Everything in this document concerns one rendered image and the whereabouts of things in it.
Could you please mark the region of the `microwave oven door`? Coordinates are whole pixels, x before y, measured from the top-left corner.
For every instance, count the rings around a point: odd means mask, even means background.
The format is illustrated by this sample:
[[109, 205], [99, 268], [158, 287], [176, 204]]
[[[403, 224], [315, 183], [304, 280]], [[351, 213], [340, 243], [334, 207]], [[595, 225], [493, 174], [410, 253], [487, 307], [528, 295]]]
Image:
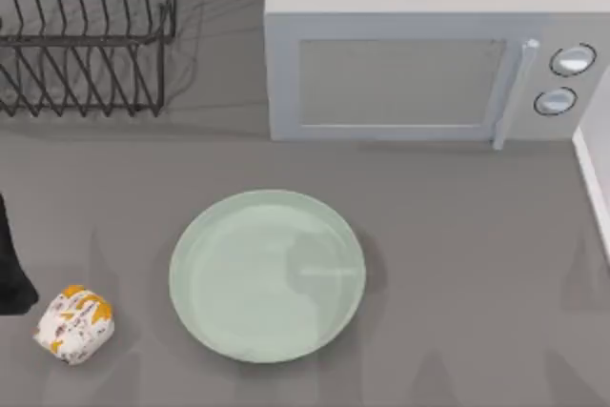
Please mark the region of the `microwave oven door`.
[[264, 31], [271, 135], [285, 141], [493, 141], [534, 38], [404, 13], [269, 13]]

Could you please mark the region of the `white and yellow wrapped burger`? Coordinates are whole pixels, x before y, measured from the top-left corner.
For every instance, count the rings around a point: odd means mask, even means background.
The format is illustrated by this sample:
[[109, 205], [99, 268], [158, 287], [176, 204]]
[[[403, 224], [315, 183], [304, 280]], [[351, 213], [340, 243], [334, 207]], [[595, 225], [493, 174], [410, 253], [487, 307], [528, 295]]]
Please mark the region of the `white and yellow wrapped burger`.
[[114, 333], [113, 308], [83, 285], [69, 285], [39, 319], [34, 341], [57, 359], [75, 366], [91, 358]]

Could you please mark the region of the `large microwave knob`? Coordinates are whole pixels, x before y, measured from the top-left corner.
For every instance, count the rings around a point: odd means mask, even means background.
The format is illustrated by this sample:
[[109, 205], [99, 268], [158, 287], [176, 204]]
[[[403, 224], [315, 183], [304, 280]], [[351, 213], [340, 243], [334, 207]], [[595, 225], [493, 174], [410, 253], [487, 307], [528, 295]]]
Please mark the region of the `large microwave knob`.
[[561, 77], [576, 76], [587, 71], [596, 61], [596, 50], [585, 43], [557, 50], [550, 59], [553, 74]]

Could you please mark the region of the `small microwave knob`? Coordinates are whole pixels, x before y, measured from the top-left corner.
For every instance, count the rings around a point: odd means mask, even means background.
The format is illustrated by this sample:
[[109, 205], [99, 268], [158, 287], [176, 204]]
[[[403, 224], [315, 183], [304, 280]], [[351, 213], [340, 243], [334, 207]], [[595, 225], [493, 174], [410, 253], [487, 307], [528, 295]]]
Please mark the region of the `small microwave knob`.
[[549, 92], [541, 92], [536, 97], [533, 108], [541, 116], [559, 116], [570, 112], [577, 101], [578, 96], [572, 89], [560, 87]]

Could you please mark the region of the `pale green round plate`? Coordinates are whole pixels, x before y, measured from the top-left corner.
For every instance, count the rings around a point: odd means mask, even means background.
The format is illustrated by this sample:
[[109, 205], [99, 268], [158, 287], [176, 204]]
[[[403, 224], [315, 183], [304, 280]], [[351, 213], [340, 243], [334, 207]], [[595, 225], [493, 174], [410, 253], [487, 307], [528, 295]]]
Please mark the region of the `pale green round plate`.
[[308, 356], [352, 321], [365, 256], [347, 221], [286, 190], [221, 199], [195, 217], [169, 263], [181, 324], [211, 351], [255, 364]]

